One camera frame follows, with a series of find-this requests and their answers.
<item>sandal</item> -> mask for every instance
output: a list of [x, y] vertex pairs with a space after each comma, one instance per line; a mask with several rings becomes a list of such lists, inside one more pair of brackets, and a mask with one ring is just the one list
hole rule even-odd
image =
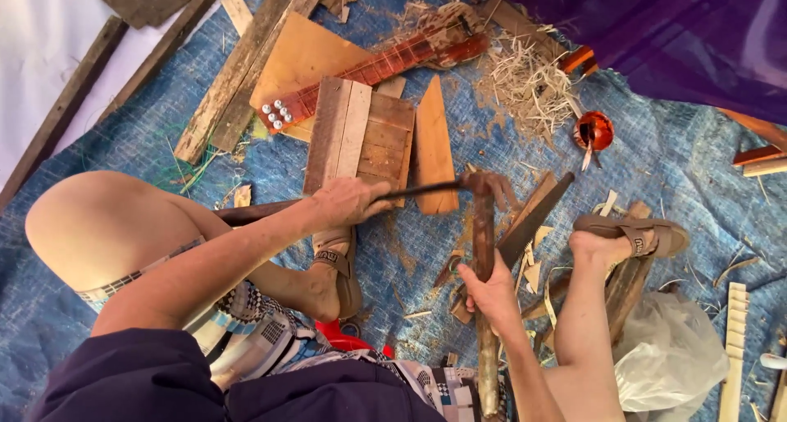
[[[631, 242], [631, 257], [653, 255], [672, 257], [689, 246], [689, 232], [665, 219], [612, 219], [605, 216], [582, 215], [574, 222], [574, 230], [588, 231], [606, 239], [626, 236]], [[645, 248], [643, 231], [654, 231], [653, 242]]]
[[[329, 248], [346, 242], [349, 242], [346, 256]], [[312, 246], [315, 247], [312, 265], [328, 264], [338, 271], [336, 293], [339, 295], [339, 318], [347, 319], [355, 316], [364, 304], [364, 296], [355, 276], [355, 226], [349, 227], [349, 234], [347, 228], [320, 231], [312, 236]]]

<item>blue tarp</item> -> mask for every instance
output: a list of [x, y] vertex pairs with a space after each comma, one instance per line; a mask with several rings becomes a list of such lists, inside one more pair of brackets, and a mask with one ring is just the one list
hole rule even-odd
[[[359, 0], [350, 4], [347, 25], [337, 24], [324, 8], [312, 18], [368, 48], [397, 26], [393, 15], [404, 12], [406, 1]], [[246, 0], [252, 9], [260, 2]], [[123, 171], [163, 189], [180, 190], [180, 185], [171, 182], [178, 176], [168, 140], [175, 144], [237, 40], [226, 13], [218, 11], [211, 16], [139, 95], [47, 160], [6, 208], [0, 219], [0, 420], [21, 419], [44, 386], [46, 373], [88, 336], [95, 319], [94, 312], [34, 255], [25, 238], [27, 210], [54, 183], [89, 170]], [[785, 308], [778, 297], [787, 293], [787, 246], [782, 241], [787, 181], [783, 174], [762, 177], [768, 204], [757, 179], [744, 178], [740, 169], [730, 166], [738, 149], [761, 146], [760, 139], [710, 107], [633, 94], [623, 77], [605, 71], [586, 78], [577, 89], [586, 109], [603, 111], [613, 120], [615, 142], [600, 155], [603, 171], [593, 167], [579, 174], [582, 154], [570, 137], [574, 121], [556, 131], [554, 150], [540, 139], [518, 139], [510, 119], [505, 125], [496, 125], [487, 136], [494, 110], [476, 103], [472, 85], [478, 77], [475, 64], [440, 74], [457, 172], [470, 162], [504, 173], [520, 198], [532, 191], [540, 175], [525, 164], [551, 170], [557, 176], [577, 172], [577, 181], [546, 221], [555, 230], [535, 252], [543, 263], [542, 273], [571, 266], [566, 239], [572, 221], [605, 201], [608, 190], [614, 189], [619, 193], [617, 205], [626, 207], [642, 199], [654, 216], [664, 214], [681, 223], [692, 237], [684, 254], [654, 264], [647, 289], [682, 279], [683, 294], [721, 308], [718, 313], [703, 305], [723, 335], [727, 283], [748, 286], [751, 304], [742, 401], [751, 398], [767, 414], [777, 372], [762, 368], [755, 359], [764, 352], [780, 354], [784, 349], [778, 344], [778, 334], [785, 333]], [[417, 101], [433, 75], [434, 71], [425, 69], [406, 73], [404, 97]], [[467, 124], [471, 127], [459, 128]], [[253, 185], [255, 204], [297, 197], [306, 152], [305, 143], [283, 135], [270, 141], [251, 139], [241, 164], [228, 155], [216, 157], [190, 196], [213, 208], [242, 181]], [[400, 358], [434, 365], [453, 351], [459, 354], [461, 365], [475, 364], [474, 328], [462, 326], [448, 314], [449, 294], [458, 281], [438, 292], [430, 291], [434, 276], [469, 226], [463, 221], [469, 214], [469, 201], [467, 194], [460, 195], [459, 210], [445, 216], [422, 216], [415, 203], [408, 201], [405, 208], [358, 227], [356, 266], [365, 296], [365, 319], [359, 322], [363, 339], [372, 346], [382, 347], [390, 333], [399, 340]], [[464, 247], [469, 253], [469, 243]], [[741, 248], [739, 260], [759, 256], [762, 261], [731, 272], [714, 288], [712, 280]], [[291, 246], [275, 261], [304, 269], [311, 256], [307, 240]], [[394, 299], [394, 284], [405, 303], [404, 312]], [[520, 297], [523, 303], [537, 298], [524, 290]], [[421, 310], [433, 313], [428, 318], [402, 319], [406, 313]], [[543, 329], [545, 324], [546, 318], [542, 318], [529, 326]], [[694, 420], [716, 420], [718, 394], [716, 387]], [[754, 420], [748, 404], [742, 407], [742, 420]]]

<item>plastic bag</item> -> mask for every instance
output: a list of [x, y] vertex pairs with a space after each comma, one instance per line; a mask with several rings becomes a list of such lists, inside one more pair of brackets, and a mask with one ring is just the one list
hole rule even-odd
[[687, 420], [730, 369], [711, 320], [677, 294], [644, 294], [612, 355], [623, 411], [672, 408], [649, 420]]

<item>guitar neck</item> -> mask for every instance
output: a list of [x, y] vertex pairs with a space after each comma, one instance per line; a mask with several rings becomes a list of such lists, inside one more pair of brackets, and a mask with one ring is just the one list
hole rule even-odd
[[[376, 85], [391, 76], [399, 75], [401, 72], [431, 59], [434, 55], [434, 49], [427, 41], [427, 38], [423, 34], [418, 34], [407, 41], [371, 56], [369, 59], [339, 73], [336, 77], [366, 85]], [[319, 92], [320, 83], [317, 83], [280, 97], [279, 100], [292, 115], [292, 121], [284, 123], [283, 128], [315, 115]], [[262, 113], [260, 109], [257, 111], [268, 130], [273, 134], [278, 133], [279, 130], [275, 129], [273, 123], [268, 120], [268, 115]]]

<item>purple cloth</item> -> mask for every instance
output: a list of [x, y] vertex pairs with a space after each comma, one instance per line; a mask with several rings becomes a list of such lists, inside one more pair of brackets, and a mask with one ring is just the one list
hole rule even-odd
[[787, 0], [513, 0], [638, 94], [787, 124]]
[[237, 383], [225, 397], [185, 331], [87, 339], [56, 366], [29, 421], [445, 422], [385, 368], [341, 360]]

